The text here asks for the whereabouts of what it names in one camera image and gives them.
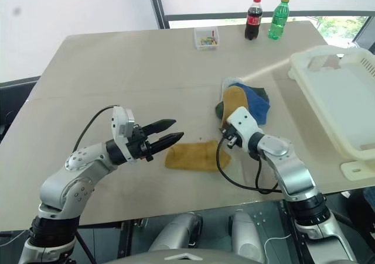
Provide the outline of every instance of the clear plastic box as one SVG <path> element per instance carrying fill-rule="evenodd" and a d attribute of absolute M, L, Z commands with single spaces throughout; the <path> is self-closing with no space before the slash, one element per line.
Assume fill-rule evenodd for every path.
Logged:
<path fill-rule="evenodd" d="M 198 50 L 216 49 L 219 46 L 217 27 L 194 28 L 195 46 Z"/>

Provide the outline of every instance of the robotic arm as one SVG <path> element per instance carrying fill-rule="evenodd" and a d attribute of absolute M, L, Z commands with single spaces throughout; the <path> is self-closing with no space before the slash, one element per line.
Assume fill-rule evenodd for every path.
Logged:
<path fill-rule="evenodd" d="M 79 219 L 95 185 L 125 162 L 134 163 L 176 143 L 183 132 L 168 134 L 150 144 L 148 135 L 168 129 L 176 121 L 163 119 L 145 127 L 135 124 L 131 110 L 114 107 L 113 139 L 73 152 L 64 166 L 40 189 L 38 216 L 33 220 L 20 264 L 66 263 L 71 255 Z"/>
<path fill-rule="evenodd" d="M 224 137 L 228 147 L 238 145 L 251 157 L 260 156 L 275 171 L 296 229 L 305 239 L 314 263 L 334 260 L 355 261 L 354 253 L 336 218 L 325 204 L 309 170 L 294 152 L 292 143 L 265 135 L 244 108 L 237 108 L 227 119 Z"/>

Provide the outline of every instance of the white cord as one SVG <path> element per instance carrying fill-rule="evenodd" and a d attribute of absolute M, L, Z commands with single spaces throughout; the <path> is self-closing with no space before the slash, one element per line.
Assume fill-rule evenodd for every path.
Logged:
<path fill-rule="evenodd" d="M 266 242 L 264 243 L 264 254 L 265 254 L 265 258 L 266 258 L 266 262 L 265 264 L 268 264 L 270 262 L 270 259 L 268 258 L 268 255 L 267 255 L 267 250 L 265 248 L 265 246 L 267 245 L 267 243 L 269 241 L 272 241 L 273 239 L 287 239 L 291 236 L 291 234 L 287 235 L 287 236 L 283 236 L 282 238 L 269 238 L 268 240 L 266 240 Z"/>
<path fill-rule="evenodd" d="M 9 242 L 3 244 L 3 245 L 0 245 L 0 248 L 2 248 L 3 246 L 6 246 L 6 245 L 9 245 L 11 242 L 13 242 L 16 238 L 20 237 L 24 232 L 26 232 L 27 230 L 25 231 L 22 231 L 20 234 L 18 234 L 16 237 L 14 237 L 13 239 L 11 239 Z"/>

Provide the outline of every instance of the red bottle label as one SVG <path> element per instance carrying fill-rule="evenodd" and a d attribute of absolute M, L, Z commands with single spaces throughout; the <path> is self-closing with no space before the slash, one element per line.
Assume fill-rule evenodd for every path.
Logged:
<path fill-rule="evenodd" d="M 247 15 L 247 24 L 249 25 L 259 25 L 262 16 L 249 16 Z"/>

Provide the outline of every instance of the blue cloth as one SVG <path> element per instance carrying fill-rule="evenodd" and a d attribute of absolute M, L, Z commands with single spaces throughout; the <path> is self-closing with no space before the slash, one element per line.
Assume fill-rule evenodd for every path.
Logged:
<path fill-rule="evenodd" d="M 267 122 L 267 112 L 270 108 L 269 100 L 266 101 L 262 97 L 258 96 L 254 90 L 252 90 L 247 85 L 241 83 L 234 83 L 230 86 L 235 85 L 236 87 L 240 87 L 245 92 L 247 98 L 247 104 L 250 114 L 253 118 L 257 121 L 258 125 L 265 125 Z"/>

